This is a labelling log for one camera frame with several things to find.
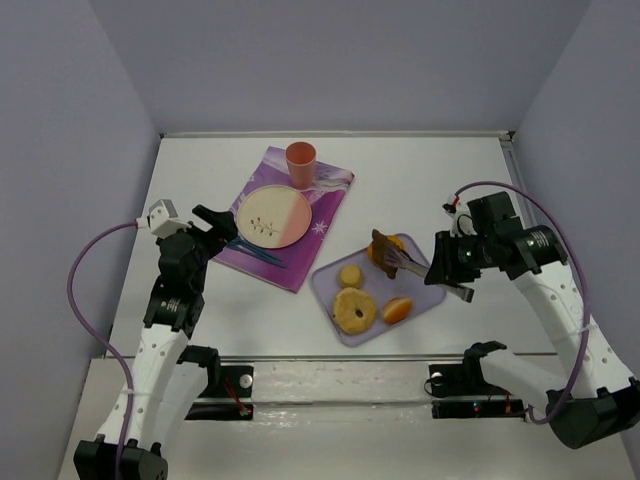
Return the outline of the metal tongs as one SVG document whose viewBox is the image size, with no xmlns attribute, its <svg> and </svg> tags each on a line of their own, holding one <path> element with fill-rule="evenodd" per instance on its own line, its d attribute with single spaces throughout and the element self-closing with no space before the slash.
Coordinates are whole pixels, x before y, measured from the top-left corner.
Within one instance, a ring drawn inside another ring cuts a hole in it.
<svg viewBox="0 0 640 480">
<path fill-rule="evenodd" d="M 430 267 L 416 262 L 404 250 L 387 249 L 384 254 L 384 261 L 387 265 L 407 270 L 423 280 L 425 285 L 438 285 L 447 292 L 458 297 L 466 303 L 471 303 L 474 297 L 474 290 L 458 283 L 437 279 L 430 273 Z"/>
</svg>

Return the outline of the brown chocolate croissant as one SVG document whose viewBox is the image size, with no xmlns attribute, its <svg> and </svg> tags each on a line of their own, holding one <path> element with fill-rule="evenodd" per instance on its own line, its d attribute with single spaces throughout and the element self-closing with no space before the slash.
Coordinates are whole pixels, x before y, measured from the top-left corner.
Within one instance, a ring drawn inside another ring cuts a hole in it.
<svg viewBox="0 0 640 480">
<path fill-rule="evenodd" d="M 370 260 L 375 266 L 380 268 L 389 279 L 395 279 L 398 268 L 387 264 L 385 255 L 389 250 L 403 249 L 403 244 L 398 243 L 396 237 L 384 235 L 377 229 L 372 230 L 371 238 L 372 241 L 368 247 Z"/>
</svg>

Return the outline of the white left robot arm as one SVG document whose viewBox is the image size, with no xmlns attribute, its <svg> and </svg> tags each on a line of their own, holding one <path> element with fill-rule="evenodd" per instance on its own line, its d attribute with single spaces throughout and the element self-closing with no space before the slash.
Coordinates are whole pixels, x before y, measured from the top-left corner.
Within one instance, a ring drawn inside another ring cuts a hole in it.
<svg viewBox="0 0 640 480">
<path fill-rule="evenodd" d="M 147 215 L 127 222 L 156 238 L 159 275 L 151 290 L 136 355 L 128 363 L 86 321 L 74 292 L 67 292 L 73 313 L 120 364 L 125 383 L 108 417 L 92 440 L 79 442 L 73 456 L 81 479 L 165 479 L 164 455 L 196 398 L 221 376 L 217 350 L 191 344 L 204 309 L 208 264 L 238 229 L 231 212 L 202 205 L 193 214 L 203 230 L 179 219 L 169 200 L 153 204 Z"/>
</svg>

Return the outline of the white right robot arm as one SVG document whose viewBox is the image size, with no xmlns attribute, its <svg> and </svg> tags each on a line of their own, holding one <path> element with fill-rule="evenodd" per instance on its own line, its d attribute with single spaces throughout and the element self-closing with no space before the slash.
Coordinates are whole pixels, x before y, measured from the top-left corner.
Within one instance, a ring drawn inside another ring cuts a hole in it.
<svg viewBox="0 0 640 480">
<path fill-rule="evenodd" d="M 639 422 L 639 381 L 619 359 L 590 312 L 587 288 L 557 228 L 523 226 L 508 193 L 443 206 L 450 230 L 435 236 L 427 285 L 454 286 L 483 271 L 506 274 L 540 321 L 564 374 L 553 375 L 498 341 L 476 342 L 460 363 L 434 367 L 426 381 L 437 398 L 497 391 L 541 413 L 562 444 L 579 449 Z"/>
</svg>

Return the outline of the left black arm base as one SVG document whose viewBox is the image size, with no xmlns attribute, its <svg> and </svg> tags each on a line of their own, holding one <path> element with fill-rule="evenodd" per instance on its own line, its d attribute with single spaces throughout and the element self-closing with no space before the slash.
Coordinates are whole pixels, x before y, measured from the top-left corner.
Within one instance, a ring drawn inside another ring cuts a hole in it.
<svg viewBox="0 0 640 480">
<path fill-rule="evenodd" d="M 254 367 L 223 365 L 216 385 L 209 382 L 193 403 L 187 421 L 251 421 Z"/>
</svg>

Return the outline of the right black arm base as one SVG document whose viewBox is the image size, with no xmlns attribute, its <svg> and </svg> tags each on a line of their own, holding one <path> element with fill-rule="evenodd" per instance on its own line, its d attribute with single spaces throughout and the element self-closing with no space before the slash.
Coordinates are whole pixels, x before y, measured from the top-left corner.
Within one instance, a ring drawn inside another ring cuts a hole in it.
<svg viewBox="0 0 640 480">
<path fill-rule="evenodd" d="M 436 420 L 525 419 L 525 407 L 518 397 L 484 381 L 468 379 L 461 364 L 430 365 L 423 389 L 432 399 Z"/>
</svg>

